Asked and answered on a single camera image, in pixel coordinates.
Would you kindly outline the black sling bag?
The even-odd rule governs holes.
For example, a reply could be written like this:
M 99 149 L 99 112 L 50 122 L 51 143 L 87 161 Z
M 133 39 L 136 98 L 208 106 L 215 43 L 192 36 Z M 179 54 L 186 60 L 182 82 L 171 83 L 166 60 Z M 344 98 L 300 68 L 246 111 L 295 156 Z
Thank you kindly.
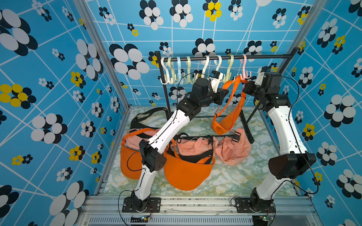
M 139 131 L 141 129 L 153 129 L 158 131 L 159 127 L 153 127 L 150 125 L 150 120 L 153 116 L 160 116 L 161 112 L 164 116 L 169 119 L 169 111 L 165 107 L 152 108 L 144 113 L 137 114 L 131 121 L 129 133 Z
M 190 163 L 197 163 L 206 158 L 206 164 L 210 164 L 212 161 L 210 157 L 214 156 L 214 150 L 218 145 L 218 140 L 211 135 L 190 137 L 186 133 L 181 133 L 175 135 L 173 141 L 171 145 L 175 147 L 176 153 L 170 149 L 168 153 Z

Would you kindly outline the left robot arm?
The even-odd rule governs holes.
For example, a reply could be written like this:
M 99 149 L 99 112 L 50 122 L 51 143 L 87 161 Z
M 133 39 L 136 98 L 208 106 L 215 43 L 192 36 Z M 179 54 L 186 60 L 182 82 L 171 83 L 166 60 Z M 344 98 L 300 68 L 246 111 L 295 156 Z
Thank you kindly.
M 197 79 L 190 94 L 185 95 L 178 103 L 166 124 L 148 141 L 142 140 L 139 143 L 142 171 L 137 187 L 131 193 L 137 210 L 143 211 L 147 207 L 156 173 L 166 164 L 163 152 L 179 130 L 200 113 L 202 107 L 223 103 L 229 91 L 219 88 L 218 84 L 219 80 L 215 78 Z

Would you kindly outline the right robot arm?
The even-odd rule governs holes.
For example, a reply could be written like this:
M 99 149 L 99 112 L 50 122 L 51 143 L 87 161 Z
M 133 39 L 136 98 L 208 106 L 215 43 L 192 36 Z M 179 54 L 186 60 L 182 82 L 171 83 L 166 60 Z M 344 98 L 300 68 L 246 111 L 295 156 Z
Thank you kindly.
M 262 72 L 243 89 L 244 93 L 258 99 L 268 113 L 280 147 L 280 155 L 268 162 L 267 177 L 250 195 L 250 208 L 255 212 L 268 208 L 286 182 L 303 175 L 316 162 L 315 154 L 308 152 L 298 134 L 289 97 L 280 94 L 281 79 L 280 73 Z

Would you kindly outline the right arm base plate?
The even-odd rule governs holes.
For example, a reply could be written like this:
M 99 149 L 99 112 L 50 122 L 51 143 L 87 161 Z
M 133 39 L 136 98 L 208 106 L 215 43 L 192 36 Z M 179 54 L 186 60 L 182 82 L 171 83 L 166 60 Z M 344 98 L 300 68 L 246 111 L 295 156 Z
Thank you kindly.
M 238 213 L 275 213 L 275 205 L 271 200 L 258 200 L 243 197 L 235 197 L 232 201 Z

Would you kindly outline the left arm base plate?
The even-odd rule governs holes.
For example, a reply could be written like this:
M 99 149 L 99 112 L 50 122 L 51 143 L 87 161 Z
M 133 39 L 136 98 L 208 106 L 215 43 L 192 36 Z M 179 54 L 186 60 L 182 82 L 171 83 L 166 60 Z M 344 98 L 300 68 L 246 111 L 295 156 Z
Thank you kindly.
M 126 197 L 123 200 L 123 213 L 159 213 L 161 207 L 161 198 L 149 197 L 144 201 L 140 201 L 137 197 Z

